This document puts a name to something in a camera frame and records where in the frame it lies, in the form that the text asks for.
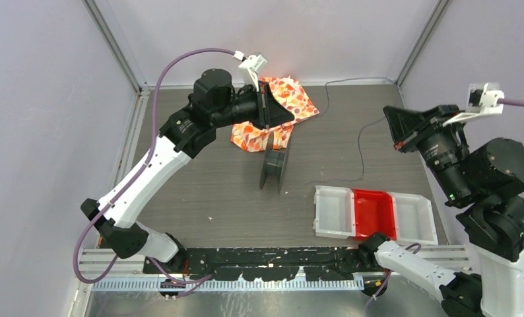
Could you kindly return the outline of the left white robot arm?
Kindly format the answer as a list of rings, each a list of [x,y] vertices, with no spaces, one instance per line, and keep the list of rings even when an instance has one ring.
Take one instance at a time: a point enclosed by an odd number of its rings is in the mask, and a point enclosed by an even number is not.
[[[258,129],[290,122],[294,115],[279,103],[268,82],[235,90],[231,74],[205,71],[189,102],[160,128],[155,144],[111,192],[86,199],[81,211],[120,259],[136,254],[154,258],[168,273],[179,272],[184,255],[174,237],[137,222],[161,186],[216,139],[216,129],[251,122]]]

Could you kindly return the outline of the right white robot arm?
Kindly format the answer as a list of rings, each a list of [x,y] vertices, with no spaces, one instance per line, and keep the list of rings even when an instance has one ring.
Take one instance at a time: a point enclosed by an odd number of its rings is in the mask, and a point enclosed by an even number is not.
[[[469,149],[458,106],[383,109],[396,150],[419,152],[478,255],[480,271],[435,265],[376,232],[360,265],[394,271],[432,295],[448,316],[524,316],[524,145],[497,137]]]

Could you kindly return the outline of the black cable spool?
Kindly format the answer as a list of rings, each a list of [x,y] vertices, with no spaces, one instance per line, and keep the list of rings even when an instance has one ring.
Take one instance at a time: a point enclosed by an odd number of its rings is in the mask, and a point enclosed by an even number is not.
[[[265,146],[265,155],[261,168],[261,175],[259,179],[259,189],[262,190],[265,182],[269,176],[276,176],[278,180],[278,189],[281,190],[284,184],[286,167],[290,156],[290,147],[283,149],[274,149],[275,133],[269,134],[267,144]]]

